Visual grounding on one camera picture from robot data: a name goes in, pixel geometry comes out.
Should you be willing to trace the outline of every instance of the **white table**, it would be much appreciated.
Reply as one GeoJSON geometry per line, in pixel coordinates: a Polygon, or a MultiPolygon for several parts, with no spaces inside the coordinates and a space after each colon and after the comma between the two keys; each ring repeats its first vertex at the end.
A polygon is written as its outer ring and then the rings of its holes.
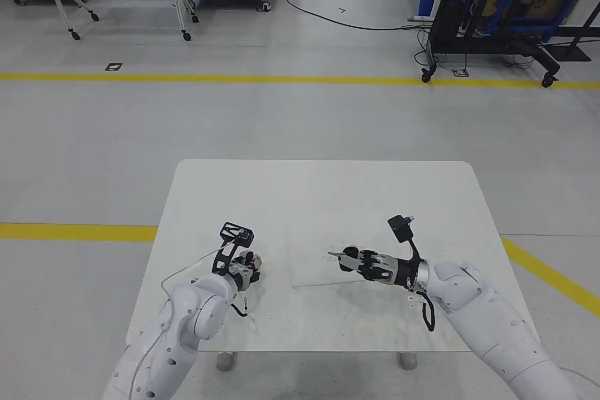
{"type": "MultiPolygon", "coordinates": [[[[164,302],[160,281],[221,244],[226,221],[251,228],[264,261],[202,351],[468,351],[442,317],[429,333],[421,305],[398,287],[361,281],[327,251],[349,244],[408,257],[387,224],[413,215],[421,255],[471,261],[535,332],[471,166],[463,162],[184,160],[177,168],[127,343],[164,302]]],[[[212,258],[169,285],[210,273],[212,258]]]]}

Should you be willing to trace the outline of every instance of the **gray floor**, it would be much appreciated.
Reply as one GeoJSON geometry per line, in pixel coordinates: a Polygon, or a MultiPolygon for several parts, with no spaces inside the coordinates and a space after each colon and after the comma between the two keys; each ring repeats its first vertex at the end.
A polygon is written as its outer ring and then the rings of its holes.
{"type": "MultiPolygon", "coordinates": [[[[268,14],[201,10],[190,44],[168,2],[90,4],[97,25],[68,8],[83,35],[74,42],[53,5],[0,1],[0,72],[124,62],[124,72],[419,76],[415,33],[337,27],[283,1],[268,14]]],[[[397,0],[302,5],[373,26],[415,12],[397,0]]],[[[565,65],[561,79],[600,80],[600,43],[585,50],[594,61],[565,65]]],[[[542,75],[469,61],[472,78],[542,75]]],[[[500,233],[600,297],[600,91],[0,82],[0,222],[156,225],[184,158],[467,161],[500,233]]],[[[0,241],[0,399],[98,398],[150,250],[0,241]]],[[[598,319],[514,270],[549,353],[600,384],[598,319]]],[[[178,398],[513,398],[471,354],[419,360],[406,373],[392,354],[241,354],[221,374],[205,354],[178,398]]]]}

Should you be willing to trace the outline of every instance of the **stand leg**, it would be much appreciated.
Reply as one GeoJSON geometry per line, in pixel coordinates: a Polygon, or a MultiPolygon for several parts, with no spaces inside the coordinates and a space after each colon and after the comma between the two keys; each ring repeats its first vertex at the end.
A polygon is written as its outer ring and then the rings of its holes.
{"type": "Polygon", "coordinates": [[[218,358],[216,359],[216,368],[218,368],[218,371],[231,371],[236,363],[236,356],[237,354],[232,351],[218,353],[218,358]]]}
{"type": "Polygon", "coordinates": [[[100,21],[100,17],[98,17],[98,14],[94,13],[93,10],[90,9],[86,4],[84,4],[84,2],[82,0],[73,0],[73,2],[76,3],[78,6],[87,10],[87,12],[91,16],[92,20],[94,20],[96,22],[100,21]]]}
{"type": "Polygon", "coordinates": [[[67,14],[64,12],[64,7],[62,6],[62,0],[56,0],[56,5],[58,6],[58,11],[60,11],[60,15],[64,20],[64,24],[67,25],[67,30],[71,34],[71,37],[75,40],[80,40],[80,35],[78,35],[78,32],[75,32],[69,24],[69,19],[67,18],[67,14]]]}
{"type": "Polygon", "coordinates": [[[405,371],[413,371],[418,366],[418,358],[416,353],[412,352],[400,352],[397,353],[398,364],[405,371]]]}
{"type": "Polygon", "coordinates": [[[189,32],[187,32],[187,30],[184,27],[184,20],[182,19],[182,10],[180,9],[180,1],[181,0],[176,0],[176,12],[178,13],[178,22],[180,23],[180,32],[182,32],[182,38],[188,42],[191,40],[191,35],[189,34],[189,32]]]}

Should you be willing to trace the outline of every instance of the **yellow stripe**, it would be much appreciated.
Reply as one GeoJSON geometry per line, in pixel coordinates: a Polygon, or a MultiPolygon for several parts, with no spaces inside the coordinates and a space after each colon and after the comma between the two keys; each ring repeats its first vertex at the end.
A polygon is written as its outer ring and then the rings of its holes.
{"type": "MultiPolygon", "coordinates": [[[[74,225],[0,223],[0,239],[153,242],[158,227],[142,225],[74,225]]],[[[600,299],[506,238],[509,258],[600,318],[600,299]]]]}
{"type": "MultiPolygon", "coordinates": [[[[284,76],[284,75],[187,75],[187,74],[78,74],[78,73],[5,73],[0,81],[52,82],[136,82],[136,83],[243,83],[243,84],[326,84],[373,86],[424,86],[420,78],[382,76],[284,76]]],[[[539,81],[432,79],[428,85],[540,89],[539,81]]],[[[556,82],[555,89],[600,90],[600,82],[556,82]]]]}
{"type": "Polygon", "coordinates": [[[153,242],[158,228],[140,225],[0,223],[0,239],[153,242]]]}
{"type": "Polygon", "coordinates": [[[538,260],[509,239],[502,238],[502,243],[513,262],[531,272],[577,304],[580,304],[600,319],[600,299],[596,295],[538,260]]]}

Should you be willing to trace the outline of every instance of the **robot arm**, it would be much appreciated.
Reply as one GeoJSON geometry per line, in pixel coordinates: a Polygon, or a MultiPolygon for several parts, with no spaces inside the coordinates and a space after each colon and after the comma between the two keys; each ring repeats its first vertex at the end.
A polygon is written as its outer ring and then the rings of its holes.
{"type": "Polygon", "coordinates": [[[426,293],[438,304],[469,349],[498,374],[520,400],[580,399],[526,321],[480,272],[470,265],[454,263],[429,266],[413,245],[411,219],[398,217],[389,223],[399,241],[408,240],[411,244],[411,260],[347,247],[336,254],[340,268],[357,271],[367,280],[426,293]]]}
{"type": "MultiPolygon", "coordinates": [[[[249,231],[250,240],[241,243],[241,233],[235,236],[237,239],[223,236],[222,249],[229,242],[235,245],[231,257],[238,245],[248,247],[253,240],[249,231]]],[[[222,249],[216,256],[213,274],[191,284],[176,285],[169,292],[155,321],[127,346],[109,378],[103,400],[168,400],[177,392],[196,361],[200,340],[209,340],[218,333],[236,294],[260,277],[258,255],[243,251],[231,260],[222,249]]]]}

